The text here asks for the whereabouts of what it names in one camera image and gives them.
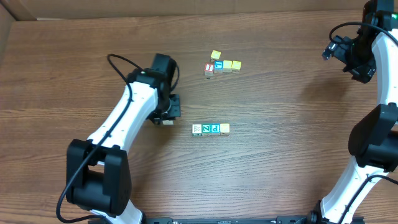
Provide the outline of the plain white wooden block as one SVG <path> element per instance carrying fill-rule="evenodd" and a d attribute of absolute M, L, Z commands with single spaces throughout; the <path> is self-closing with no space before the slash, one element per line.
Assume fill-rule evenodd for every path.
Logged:
<path fill-rule="evenodd" d="M 162 124 L 163 125 L 174 125 L 174 121 L 173 120 L 163 120 Z"/>

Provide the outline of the white patterned block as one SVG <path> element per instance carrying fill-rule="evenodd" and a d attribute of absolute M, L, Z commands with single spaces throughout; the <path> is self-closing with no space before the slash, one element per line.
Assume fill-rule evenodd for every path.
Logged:
<path fill-rule="evenodd" d="M 192 135 L 193 136 L 201 136 L 202 135 L 202 125 L 201 124 L 193 124 L 192 125 Z"/>

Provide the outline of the green Z block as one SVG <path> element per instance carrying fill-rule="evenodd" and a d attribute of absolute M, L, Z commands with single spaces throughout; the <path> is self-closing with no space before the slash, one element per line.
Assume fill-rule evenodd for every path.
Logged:
<path fill-rule="evenodd" d="M 211 136 L 211 124 L 202 124 L 201 134 L 203 136 Z"/>

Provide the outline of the blue P block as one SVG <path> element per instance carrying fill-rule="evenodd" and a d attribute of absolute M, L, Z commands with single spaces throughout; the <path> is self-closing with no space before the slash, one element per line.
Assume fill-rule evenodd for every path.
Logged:
<path fill-rule="evenodd" d="M 211 124 L 211 135 L 212 136 L 219 136 L 221 134 L 220 131 L 220 124 Z"/>

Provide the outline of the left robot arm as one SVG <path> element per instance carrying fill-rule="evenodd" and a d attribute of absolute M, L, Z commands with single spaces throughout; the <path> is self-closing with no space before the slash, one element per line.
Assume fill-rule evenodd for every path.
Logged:
<path fill-rule="evenodd" d="M 181 115 L 180 97 L 173 93 L 179 77 L 176 61 L 164 54 L 156 54 L 151 67 L 136 65 L 122 77 L 123 95 L 105 122 L 88 139 L 68 146 L 66 186 L 56 207 L 61 222 L 145 222 L 130 199 L 127 155 L 145 121 L 172 125 Z"/>

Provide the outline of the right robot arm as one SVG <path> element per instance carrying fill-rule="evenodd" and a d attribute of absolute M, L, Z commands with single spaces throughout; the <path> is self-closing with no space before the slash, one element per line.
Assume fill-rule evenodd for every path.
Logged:
<path fill-rule="evenodd" d="M 377 105 L 351 130 L 349 163 L 331 192 L 300 223 L 363 223 L 355 211 L 381 180 L 397 169 L 397 12 L 393 0 L 370 0 L 363 7 L 357 37 L 329 33 L 322 53 L 343 62 L 353 80 L 377 78 Z"/>

